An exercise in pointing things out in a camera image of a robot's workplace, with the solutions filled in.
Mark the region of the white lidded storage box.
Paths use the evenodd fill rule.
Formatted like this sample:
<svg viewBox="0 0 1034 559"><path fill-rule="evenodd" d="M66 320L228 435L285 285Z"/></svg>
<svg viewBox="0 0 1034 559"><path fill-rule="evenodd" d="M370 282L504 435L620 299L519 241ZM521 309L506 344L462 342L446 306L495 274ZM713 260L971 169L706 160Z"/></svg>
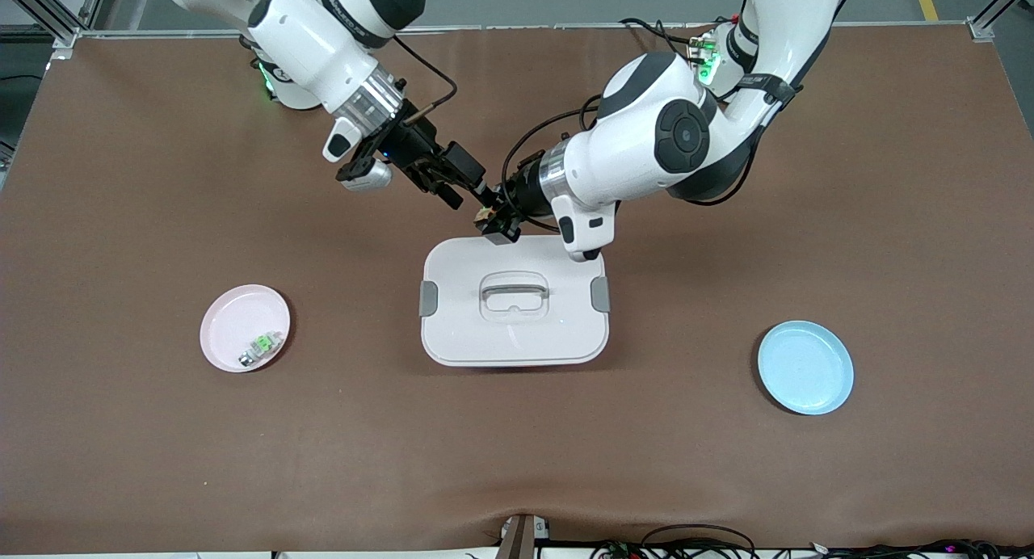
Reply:
<svg viewBox="0 0 1034 559"><path fill-rule="evenodd" d="M503 271L538 272L549 297L496 294L481 280ZM458 368L583 364L608 343L610 313L595 312L590 282L606 275L602 258L576 262L558 236L533 235L496 246L483 237L443 240L427 255L422 280L439 288L435 315L421 317L425 352Z"/></svg>

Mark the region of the pink round plate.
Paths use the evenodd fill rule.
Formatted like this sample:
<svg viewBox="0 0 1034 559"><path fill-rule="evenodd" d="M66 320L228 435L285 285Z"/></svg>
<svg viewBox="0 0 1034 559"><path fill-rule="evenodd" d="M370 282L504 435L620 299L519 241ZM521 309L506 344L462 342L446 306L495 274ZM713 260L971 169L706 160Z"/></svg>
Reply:
<svg viewBox="0 0 1034 559"><path fill-rule="evenodd" d="M284 342L273 358L258 367L244 368L237 358L251 339L279 331ZM263 285L241 285L216 298L200 324L199 342L208 363L223 372L254 372L272 363L287 346L292 333L288 302L280 292Z"/></svg>

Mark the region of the brown table mat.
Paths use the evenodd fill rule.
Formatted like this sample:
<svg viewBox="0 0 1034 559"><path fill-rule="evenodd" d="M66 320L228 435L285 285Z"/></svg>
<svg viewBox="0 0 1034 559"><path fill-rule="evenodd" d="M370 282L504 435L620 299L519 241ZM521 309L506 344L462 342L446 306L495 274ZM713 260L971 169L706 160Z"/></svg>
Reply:
<svg viewBox="0 0 1034 559"><path fill-rule="evenodd" d="M49 66L0 191L0 554L481 547L519 513L1034 544L1034 139L963 25L838 27L734 198L624 204L610 339L572 368L428 358L424 259L476 206L344 190L329 126L236 40ZM200 324L241 285L292 333L223 372ZM834 412L759 378L798 320L852 358Z"/></svg>

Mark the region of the blue round plate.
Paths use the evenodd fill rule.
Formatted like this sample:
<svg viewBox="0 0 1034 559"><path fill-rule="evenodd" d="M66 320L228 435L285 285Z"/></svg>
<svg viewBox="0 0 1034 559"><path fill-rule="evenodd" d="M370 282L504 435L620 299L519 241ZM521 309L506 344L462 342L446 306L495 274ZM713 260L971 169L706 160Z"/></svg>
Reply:
<svg viewBox="0 0 1034 559"><path fill-rule="evenodd" d="M834 332L809 321L787 321L761 338L757 370L776 403L795 414L830 414L848 401L855 371Z"/></svg>

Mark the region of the green clear switch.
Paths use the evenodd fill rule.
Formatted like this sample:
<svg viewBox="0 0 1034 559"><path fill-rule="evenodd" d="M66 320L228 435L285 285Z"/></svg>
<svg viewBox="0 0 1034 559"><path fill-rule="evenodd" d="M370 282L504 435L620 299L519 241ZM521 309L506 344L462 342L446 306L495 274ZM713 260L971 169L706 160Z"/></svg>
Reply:
<svg viewBox="0 0 1034 559"><path fill-rule="evenodd" d="M284 339L279 331L269 331L251 339L247 348L237 358L240 367L258 367L273 358L282 346Z"/></svg>

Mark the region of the aluminium frame post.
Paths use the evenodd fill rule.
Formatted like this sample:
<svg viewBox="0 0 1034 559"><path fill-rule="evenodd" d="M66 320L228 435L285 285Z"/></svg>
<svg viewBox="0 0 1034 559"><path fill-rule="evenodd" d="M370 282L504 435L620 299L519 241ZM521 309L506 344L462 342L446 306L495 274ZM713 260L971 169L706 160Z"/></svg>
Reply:
<svg viewBox="0 0 1034 559"><path fill-rule="evenodd" d="M1020 1L1026 0L990 0L977 14L968 17L966 25L969 29L971 39L976 41L976 43L993 41L994 23L1013 6L1018 6Z"/></svg>
<svg viewBox="0 0 1034 559"><path fill-rule="evenodd" d="M94 28L103 0L0 0L0 43L49 43L67 60L75 40Z"/></svg>

